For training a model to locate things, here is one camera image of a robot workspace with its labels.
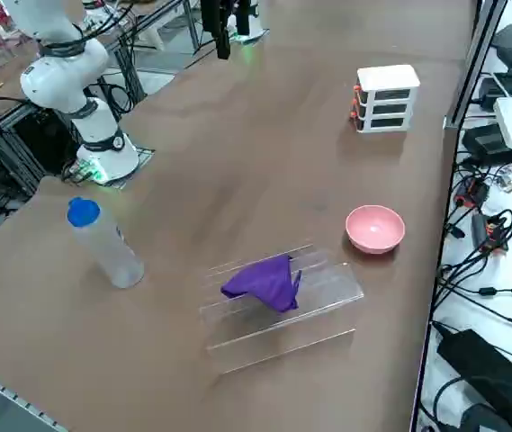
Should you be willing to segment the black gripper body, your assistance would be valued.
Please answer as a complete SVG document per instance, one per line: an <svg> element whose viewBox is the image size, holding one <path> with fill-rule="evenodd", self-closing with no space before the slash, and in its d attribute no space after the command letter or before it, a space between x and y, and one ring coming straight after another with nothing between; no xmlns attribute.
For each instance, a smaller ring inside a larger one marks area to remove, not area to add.
<svg viewBox="0 0 512 432"><path fill-rule="evenodd" d="M220 34L227 26L234 9L232 0L201 0L202 27L212 34Z"/></svg>

